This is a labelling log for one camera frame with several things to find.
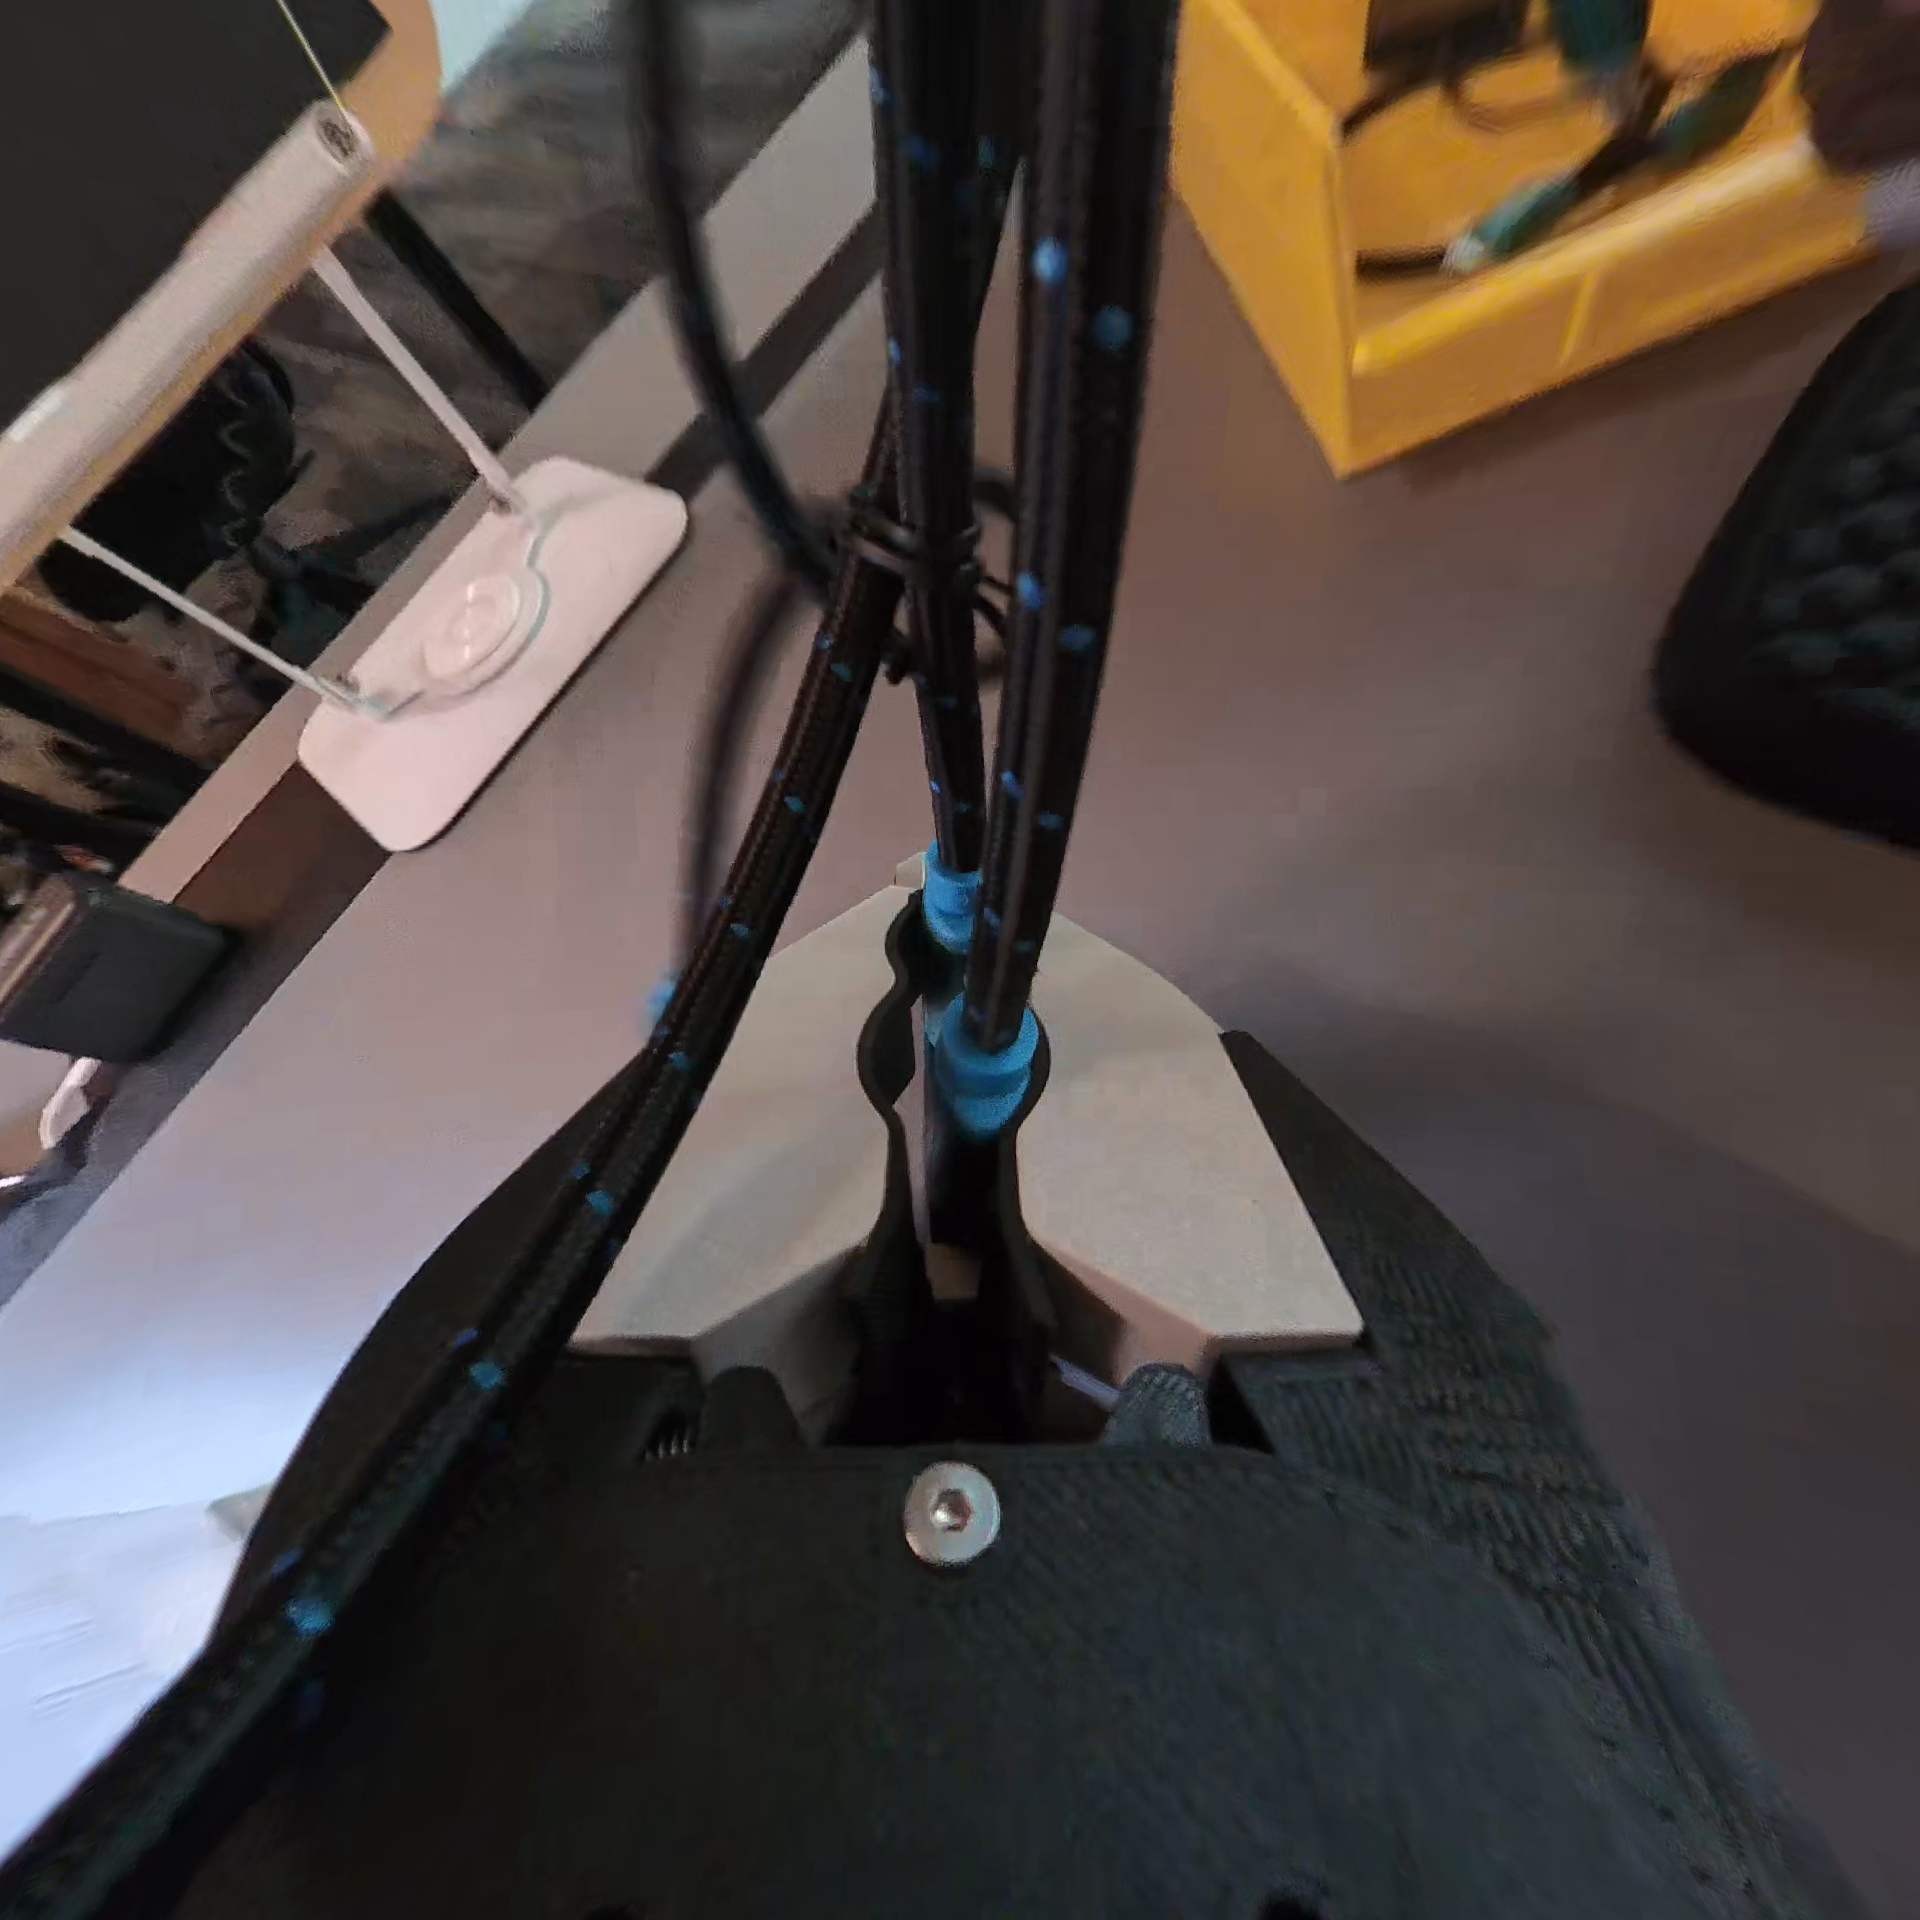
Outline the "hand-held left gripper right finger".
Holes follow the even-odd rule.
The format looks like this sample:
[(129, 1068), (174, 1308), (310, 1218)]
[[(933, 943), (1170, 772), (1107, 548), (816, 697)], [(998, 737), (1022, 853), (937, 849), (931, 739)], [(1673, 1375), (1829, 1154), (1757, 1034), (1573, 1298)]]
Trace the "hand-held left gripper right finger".
[(1163, 974), (1068, 919), (1036, 979), (1041, 1097), (1019, 1210), (1081, 1374), (1208, 1374), (1233, 1354), (1340, 1354), (1363, 1319), (1225, 1050)]

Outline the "black braided cable green plugs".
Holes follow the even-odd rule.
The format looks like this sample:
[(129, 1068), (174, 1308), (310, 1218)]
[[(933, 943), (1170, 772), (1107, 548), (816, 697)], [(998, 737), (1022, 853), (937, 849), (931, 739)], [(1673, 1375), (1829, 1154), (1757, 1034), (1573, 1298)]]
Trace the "black braided cable green plugs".
[[(1172, 19), (1041, 5), (1024, 76), (1019, 436), (1013, 678), (998, 697), (982, 878), (972, 909), (963, 1039), (1017, 1045), (1088, 765), (1113, 620), (1146, 335), (1161, 251)], [(4, 1860), (4, 1916), (142, 1916), (213, 1826), (266, 1779), (320, 1699), (325, 1667), (365, 1642), (505, 1445), (640, 1225), (726, 1058), (867, 715), (891, 620), (845, 548), (826, 589), (779, 770), (770, 775), (648, 1047), (449, 1237), (416, 1283), (477, 1291), (424, 1350), (392, 1418), (330, 1470), (196, 1661)]]
[[(1488, 138), (1594, 107), (1604, 117), (1604, 139), (1584, 161), (1521, 186), (1444, 245), (1361, 249), (1361, 283), (1472, 276), (1538, 246), (1633, 175), (1706, 162), (1746, 131), (1779, 71), (1804, 47), (1804, 37), (1766, 31), (1714, 63), (1668, 66), (1651, 51), (1648, 3), (1372, 5), (1366, 21), (1369, 86), (1340, 119), (1341, 143), (1424, 93)], [(1557, 61), (1557, 97), (1517, 107), (1477, 100), (1480, 73), (1537, 51)]]

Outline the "black honeycomb wrist rest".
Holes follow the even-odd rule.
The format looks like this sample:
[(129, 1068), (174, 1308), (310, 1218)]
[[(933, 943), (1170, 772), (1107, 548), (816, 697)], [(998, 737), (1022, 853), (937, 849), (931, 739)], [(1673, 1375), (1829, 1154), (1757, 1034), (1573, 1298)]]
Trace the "black honeycomb wrist rest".
[(1668, 740), (1734, 790), (1917, 850), (1917, 287), (1814, 369), (1668, 610)]

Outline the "person's right hand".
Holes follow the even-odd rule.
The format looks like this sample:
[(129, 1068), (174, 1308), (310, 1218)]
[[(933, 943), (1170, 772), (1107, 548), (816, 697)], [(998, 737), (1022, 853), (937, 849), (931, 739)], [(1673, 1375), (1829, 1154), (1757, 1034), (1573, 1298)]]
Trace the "person's right hand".
[(1810, 139), (1841, 175), (1917, 157), (1917, 3), (1821, 3), (1800, 66)]

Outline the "yellow plastic bin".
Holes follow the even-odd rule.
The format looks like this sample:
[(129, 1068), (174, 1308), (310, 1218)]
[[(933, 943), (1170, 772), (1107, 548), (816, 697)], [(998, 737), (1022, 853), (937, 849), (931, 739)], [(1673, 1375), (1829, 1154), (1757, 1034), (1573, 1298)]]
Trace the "yellow plastic bin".
[[(1480, 421), (1688, 339), (1886, 246), (1869, 186), (1817, 155), (1800, 55), (1746, 131), (1672, 175), (1633, 175), (1538, 246), (1465, 278), (1361, 283), (1361, 249), (1444, 245), (1506, 194), (1590, 155), (1604, 117), (1510, 134), (1424, 93), (1341, 143), (1369, 89), (1372, 5), (1187, 5), (1172, 180), (1332, 474), (1393, 463)], [(1653, 5), (1651, 51), (1700, 69), (1814, 5)], [(1480, 73), (1483, 105), (1557, 97), (1549, 51)]]

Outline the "black box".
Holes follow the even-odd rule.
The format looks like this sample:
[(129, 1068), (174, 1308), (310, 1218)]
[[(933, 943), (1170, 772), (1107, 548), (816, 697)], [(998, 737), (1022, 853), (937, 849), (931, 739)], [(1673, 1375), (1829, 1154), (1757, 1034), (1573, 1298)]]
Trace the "black box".
[(138, 1066), (163, 1050), (234, 938), (177, 902), (62, 871), (4, 924), (2, 1039)]

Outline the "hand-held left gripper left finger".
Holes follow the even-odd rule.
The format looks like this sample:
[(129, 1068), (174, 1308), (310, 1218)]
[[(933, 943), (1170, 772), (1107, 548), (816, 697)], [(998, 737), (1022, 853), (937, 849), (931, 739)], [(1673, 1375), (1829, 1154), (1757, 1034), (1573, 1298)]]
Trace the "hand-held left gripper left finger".
[(905, 905), (884, 885), (768, 962), (577, 1354), (761, 1366), (826, 1436), (857, 1350), (835, 1273), (878, 1221), (889, 1139), (857, 1036), (894, 982), (882, 947)]

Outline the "white tablet stand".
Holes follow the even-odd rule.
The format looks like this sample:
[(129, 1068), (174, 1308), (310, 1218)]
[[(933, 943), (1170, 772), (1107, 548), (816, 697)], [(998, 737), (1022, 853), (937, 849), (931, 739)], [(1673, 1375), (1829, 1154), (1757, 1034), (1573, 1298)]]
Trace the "white tablet stand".
[[(4, 428), (4, 548), (62, 541), (276, 677), (317, 706), (299, 764), (389, 853), (437, 841), (515, 755), (622, 618), (678, 553), (681, 495), (572, 460), (509, 474), (402, 347), (323, 234), (373, 179), (376, 143), (340, 102), (308, 105), (184, 243), (152, 290)], [(193, 349), (296, 273), (314, 273), (461, 449), (488, 511), (331, 678), (281, 661), (57, 507), (158, 411)]]

